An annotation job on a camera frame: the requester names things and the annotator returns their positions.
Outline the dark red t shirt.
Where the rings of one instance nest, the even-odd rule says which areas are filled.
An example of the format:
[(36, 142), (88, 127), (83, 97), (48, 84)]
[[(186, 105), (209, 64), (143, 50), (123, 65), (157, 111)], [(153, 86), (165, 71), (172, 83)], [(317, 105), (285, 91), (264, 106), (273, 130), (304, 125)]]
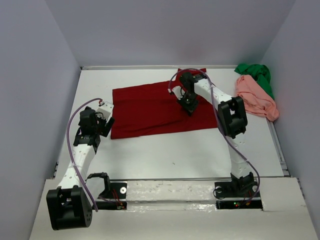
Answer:
[(113, 89), (111, 139), (217, 128), (212, 105), (198, 97), (192, 115), (168, 92), (168, 81)]

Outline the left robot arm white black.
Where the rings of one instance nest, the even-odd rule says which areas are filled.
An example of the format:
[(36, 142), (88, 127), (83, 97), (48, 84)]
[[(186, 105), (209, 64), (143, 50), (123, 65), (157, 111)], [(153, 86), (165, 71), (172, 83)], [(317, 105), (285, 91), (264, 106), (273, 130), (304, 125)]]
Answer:
[(113, 109), (113, 104), (102, 102), (98, 109), (87, 106), (76, 111), (79, 114), (78, 130), (73, 143), (67, 143), (69, 165), (57, 187), (46, 195), (50, 223), (55, 231), (89, 227), (93, 211), (98, 210), (98, 197), (110, 194), (108, 174), (89, 173), (88, 170), (101, 137), (108, 136), (115, 122)]

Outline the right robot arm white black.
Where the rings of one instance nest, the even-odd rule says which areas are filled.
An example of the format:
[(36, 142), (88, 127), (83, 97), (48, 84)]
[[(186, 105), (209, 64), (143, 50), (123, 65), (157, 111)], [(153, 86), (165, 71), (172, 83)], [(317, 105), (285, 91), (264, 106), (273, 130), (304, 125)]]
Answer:
[(191, 69), (178, 72), (181, 86), (171, 89), (177, 103), (189, 116), (198, 106), (202, 97), (213, 107), (217, 127), (228, 145), (231, 162), (230, 180), (215, 183), (213, 195), (218, 200), (243, 198), (245, 203), (260, 196), (260, 175), (252, 163), (241, 153), (241, 146), (248, 125), (244, 100), (240, 96), (230, 96), (221, 91), (200, 71), (192, 74)]

